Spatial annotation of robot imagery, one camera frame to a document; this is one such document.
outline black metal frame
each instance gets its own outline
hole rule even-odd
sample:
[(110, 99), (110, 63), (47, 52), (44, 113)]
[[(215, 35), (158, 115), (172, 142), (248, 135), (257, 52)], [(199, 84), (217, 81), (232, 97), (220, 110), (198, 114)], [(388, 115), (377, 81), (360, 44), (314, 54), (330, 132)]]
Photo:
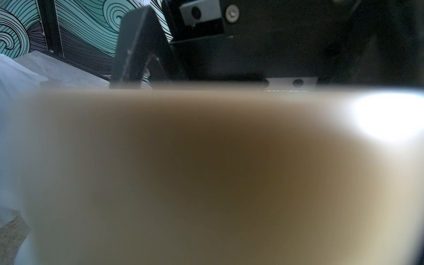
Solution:
[[(320, 83), (330, 84), (422, 83), (417, 26), (412, 19), (418, 8), (408, 10), (408, 1), (322, 1), (317, 6), (310, 0), (302, 0), (303, 5), (296, 0), (284, 4), (270, 0), (269, 5), (261, 1), (220, 0), (222, 13), (228, 4), (237, 4), (243, 13), (237, 23), (221, 19), (191, 26), (184, 25), (178, 8), (184, 2), (163, 0), (162, 10), (174, 36), (169, 43), (174, 56), (168, 59), (154, 54), (165, 63), (179, 62), (188, 80), (261, 81), (268, 77), (318, 76)], [(123, 62), (116, 63), (132, 57), (132, 63), (126, 65), (127, 80), (123, 78), (121, 82), (141, 79), (146, 68), (143, 63), (152, 49), (146, 41), (160, 43), (161, 52), (169, 50), (163, 45), (165, 42), (156, 38), (155, 30), (139, 24), (142, 12), (136, 12), (138, 16), (130, 18), (130, 12), (123, 21), (132, 19), (128, 22), (131, 28), (142, 25), (147, 29), (121, 28), (119, 40), (127, 45), (117, 46), (114, 68), (122, 70)], [(134, 59), (133, 52), (143, 53), (141, 61)], [(168, 75), (164, 81), (172, 79), (166, 70), (162, 68), (165, 72), (156, 76)]]
[(49, 53), (63, 58), (62, 42), (54, 0), (37, 0)]

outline blurry beige object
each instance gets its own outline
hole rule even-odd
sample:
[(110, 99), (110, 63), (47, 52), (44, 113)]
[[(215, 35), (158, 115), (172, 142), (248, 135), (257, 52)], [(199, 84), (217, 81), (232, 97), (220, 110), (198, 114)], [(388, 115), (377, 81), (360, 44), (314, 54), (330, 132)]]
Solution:
[[(411, 264), (424, 224), (422, 125), (398, 132), (396, 122), (405, 121), (392, 111), (392, 123), (382, 123), (390, 137), (379, 138), (379, 121), (361, 119), (386, 114), (363, 110), (381, 101), (402, 109), (393, 96), (373, 97), (37, 94), (13, 120), (14, 170), (35, 259)], [(394, 98), (408, 110), (422, 103)]]

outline floor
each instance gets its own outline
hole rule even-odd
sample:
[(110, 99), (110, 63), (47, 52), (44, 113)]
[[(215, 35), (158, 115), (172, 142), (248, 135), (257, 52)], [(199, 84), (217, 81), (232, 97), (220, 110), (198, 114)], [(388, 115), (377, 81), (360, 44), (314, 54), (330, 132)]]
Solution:
[[(41, 85), (54, 89), (108, 89), (109, 82), (76, 67), (34, 51), (15, 59), (29, 70), (49, 80)], [(0, 228), (0, 265), (12, 265), (30, 229), (21, 217)]]
[(19, 247), (28, 235), (30, 229), (25, 221), (16, 217), (0, 228), (0, 264), (12, 265)]

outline gray surface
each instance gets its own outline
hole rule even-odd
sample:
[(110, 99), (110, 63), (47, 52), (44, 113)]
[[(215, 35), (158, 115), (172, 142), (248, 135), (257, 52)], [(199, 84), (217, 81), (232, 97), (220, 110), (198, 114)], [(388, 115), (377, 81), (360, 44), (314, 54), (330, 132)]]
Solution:
[(54, 89), (108, 89), (109, 82), (80, 70), (72, 65), (54, 59), (39, 51), (27, 53), (14, 59), (18, 64), (29, 70), (45, 76), (49, 81), (43, 82), (43, 87)]

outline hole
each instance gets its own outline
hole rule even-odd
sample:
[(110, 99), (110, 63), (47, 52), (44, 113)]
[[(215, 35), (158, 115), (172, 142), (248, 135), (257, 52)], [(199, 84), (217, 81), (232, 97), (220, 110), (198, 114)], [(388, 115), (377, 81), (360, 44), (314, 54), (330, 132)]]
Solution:
[(194, 6), (194, 7), (191, 9), (191, 15), (192, 15), (195, 19), (199, 20), (199, 19), (200, 19), (200, 17), (202, 16), (202, 12), (200, 12), (200, 9), (199, 9), (197, 6)]
[(293, 81), (293, 86), (294, 87), (301, 87), (301, 86), (303, 86), (303, 80), (302, 79), (296, 79), (295, 81)]

